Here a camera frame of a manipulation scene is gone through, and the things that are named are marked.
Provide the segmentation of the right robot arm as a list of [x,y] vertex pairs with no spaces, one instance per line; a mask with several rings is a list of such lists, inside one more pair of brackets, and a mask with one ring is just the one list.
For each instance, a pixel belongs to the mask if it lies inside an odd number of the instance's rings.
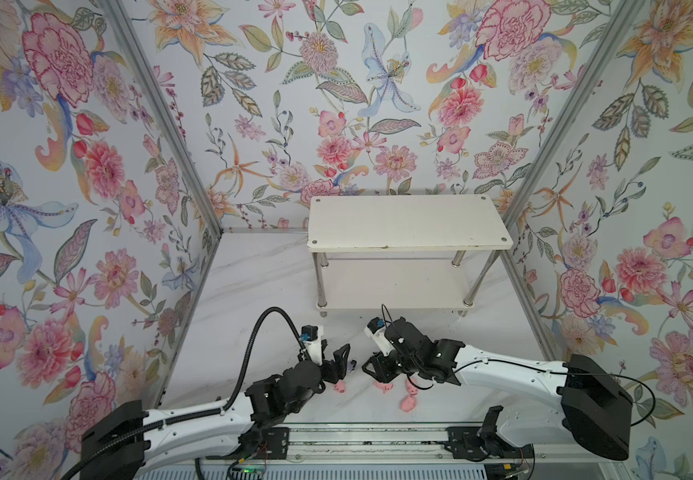
[[432,341],[413,324],[373,318],[364,329],[377,347],[363,364],[379,383],[416,375],[436,384],[486,387],[539,403],[532,414],[491,408],[490,432],[511,444],[574,440],[613,461],[629,457],[633,399],[594,360],[537,361],[487,352],[458,340]]

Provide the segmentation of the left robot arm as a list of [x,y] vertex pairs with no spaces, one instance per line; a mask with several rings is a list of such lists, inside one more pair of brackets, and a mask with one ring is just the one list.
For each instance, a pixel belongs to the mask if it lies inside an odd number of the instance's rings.
[[114,409],[82,436],[80,461],[66,479],[134,479],[162,466],[214,456],[238,460],[256,452],[266,431],[346,377],[348,344],[317,364],[302,360],[256,381],[230,400],[174,410],[145,410],[140,400]]

